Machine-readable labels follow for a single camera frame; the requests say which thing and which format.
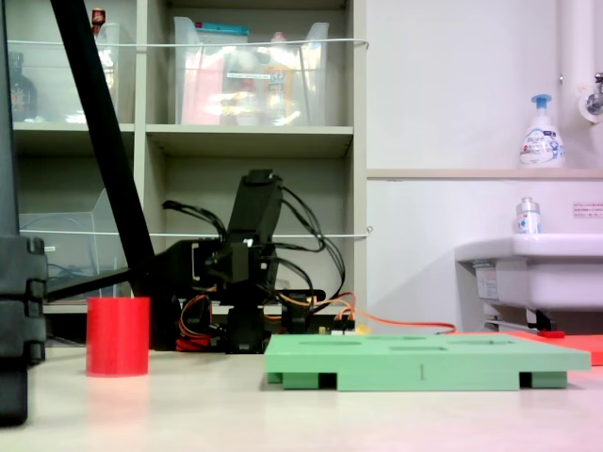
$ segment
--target orange cable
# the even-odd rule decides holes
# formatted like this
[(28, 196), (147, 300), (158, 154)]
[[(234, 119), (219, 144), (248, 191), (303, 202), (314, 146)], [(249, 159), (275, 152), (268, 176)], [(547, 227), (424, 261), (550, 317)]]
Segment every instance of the orange cable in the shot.
[[(350, 311), (351, 318), (353, 318), (355, 313), (358, 313), (359, 315), (369, 318), (375, 322), (384, 323), (385, 325), (391, 325), (391, 326), (396, 326), (396, 327), (408, 327), (408, 328), (448, 328), (448, 331), (445, 331), (446, 334), (451, 334), (451, 333), (456, 332), (456, 326), (454, 326), (451, 323), (445, 323), (445, 322), (398, 322), (396, 320), (387, 320), (385, 318), (377, 317), (376, 315), (372, 315), (372, 314), (366, 313), (364, 311), (361, 311), (359, 309), (356, 309), (355, 308), (356, 296), (352, 292), (344, 292), (344, 293), (340, 294), (339, 297), (343, 297), (343, 296), (347, 296), (347, 295), (353, 297), (352, 304), (348, 303), (347, 301), (345, 301), (341, 298), (337, 298), (337, 299), (325, 299), (324, 301), (314, 303), (314, 305), (321, 306), (324, 304), (333, 304), (333, 303), (344, 304), (346, 307), (335, 318), (340, 318), (341, 315), (343, 315), (345, 312)], [(283, 294), (279, 294), (279, 297), (283, 298), (285, 301), (288, 301), (293, 304), (298, 304), (301, 306), (309, 306), (309, 304), (310, 304), (310, 303), (302, 303), (300, 301), (296, 301)]]

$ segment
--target faucet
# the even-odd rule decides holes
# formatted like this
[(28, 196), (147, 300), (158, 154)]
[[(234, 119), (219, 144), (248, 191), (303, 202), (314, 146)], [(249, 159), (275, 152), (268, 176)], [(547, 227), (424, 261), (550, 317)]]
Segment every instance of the faucet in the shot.
[(588, 96), (586, 109), (591, 115), (603, 114), (603, 73), (595, 74), (597, 92)]

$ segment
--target small spray bottle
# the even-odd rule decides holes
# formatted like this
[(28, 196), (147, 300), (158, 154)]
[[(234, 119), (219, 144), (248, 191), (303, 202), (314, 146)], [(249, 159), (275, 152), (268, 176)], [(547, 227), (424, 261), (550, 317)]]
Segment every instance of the small spray bottle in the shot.
[(534, 118), (524, 145), (519, 154), (520, 168), (563, 168), (565, 166), (565, 147), (550, 117), (546, 114), (546, 104), (551, 101), (548, 94), (539, 94), (531, 98), (536, 104), (538, 115)]
[(540, 204), (534, 202), (531, 197), (521, 199), (517, 205), (517, 232), (519, 234), (539, 234), (542, 232), (540, 226)]

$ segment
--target bottle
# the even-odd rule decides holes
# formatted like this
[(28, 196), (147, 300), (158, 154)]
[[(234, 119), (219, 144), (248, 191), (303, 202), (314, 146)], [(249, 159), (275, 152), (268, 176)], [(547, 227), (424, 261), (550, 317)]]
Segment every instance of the bottle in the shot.
[(92, 10), (92, 34), (94, 35), (94, 40), (98, 38), (98, 34), (101, 31), (101, 27), (105, 24), (106, 21), (106, 13), (102, 8), (95, 8)]
[[(286, 42), (286, 39), (282, 32), (277, 31), (271, 41)], [(291, 125), (291, 121), (299, 116), (289, 111), (293, 92), (293, 72), (286, 64), (289, 55), (284, 45), (270, 46), (270, 64), (265, 69), (270, 76), (266, 104), (269, 125)]]
[(532, 97), (531, 101), (536, 104), (538, 115), (524, 138), (519, 154), (520, 168), (563, 168), (565, 147), (559, 130), (546, 114), (546, 104), (551, 101), (551, 97), (539, 94)]
[(540, 234), (540, 204), (531, 197), (521, 199), (517, 205), (517, 232), (519, 234)]
[(13, 121), (33, 120), (38, 115), (38, 92), (31, 80), (23, 75), (23, 61), (23, 53), (8, 52), (10, 106)]

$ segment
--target red cup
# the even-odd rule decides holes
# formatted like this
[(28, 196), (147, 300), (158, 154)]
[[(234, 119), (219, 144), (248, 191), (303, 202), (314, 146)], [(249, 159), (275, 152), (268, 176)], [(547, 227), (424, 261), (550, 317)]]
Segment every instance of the red cup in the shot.
[(86, 335), (89, 377), (149, 372), (149, 299), (89, 299)]

